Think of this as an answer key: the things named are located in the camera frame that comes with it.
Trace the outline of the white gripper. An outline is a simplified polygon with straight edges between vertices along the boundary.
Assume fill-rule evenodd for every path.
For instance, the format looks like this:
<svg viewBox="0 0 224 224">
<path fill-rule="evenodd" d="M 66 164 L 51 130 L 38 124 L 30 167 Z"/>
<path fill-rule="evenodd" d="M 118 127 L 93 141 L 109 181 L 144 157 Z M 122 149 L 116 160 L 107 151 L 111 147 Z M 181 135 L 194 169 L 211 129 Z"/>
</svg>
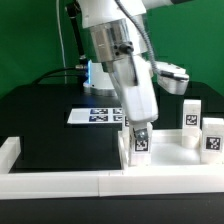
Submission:
<svg viewBox="0 0 224 224">
<path fill-rule="evenodd" d="M 183 95 L 186 91 L 189 75 L 184 68 L 167 62 L 156 62 L 160 74 L 157 83 L 168 93 Z M 133 126 L 145 126 L 158 119 L 158 106 L 152 84 L 152 67 L 141 56 L 134 57 L 134 66 L 128 58 L 113 62 L 114 75 L 118 82 L 116 91 L 129 123 Z M 147 140 L 148 130 L 133 128 L 137 140 Z"/>
</svg>

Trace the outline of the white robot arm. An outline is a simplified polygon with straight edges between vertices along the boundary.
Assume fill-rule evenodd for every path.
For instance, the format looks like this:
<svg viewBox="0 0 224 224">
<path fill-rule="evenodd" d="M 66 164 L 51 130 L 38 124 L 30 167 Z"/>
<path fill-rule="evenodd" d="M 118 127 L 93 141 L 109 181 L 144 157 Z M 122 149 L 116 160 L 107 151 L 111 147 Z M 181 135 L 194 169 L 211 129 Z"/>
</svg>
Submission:
<svg viewBox="0 0 224 224">
<path fill-rule="evenodd" d="M 189 76 L 155 60 L 143 15 L 147 10 L 191 0 L 73 0 L 82 26 L 91 33 L 97 60 L 113 84 L 134 136 L 149 138 L 147 124 L 158 119 L 152 76 L 167 92 L 185 93 Z"/>
</svg>

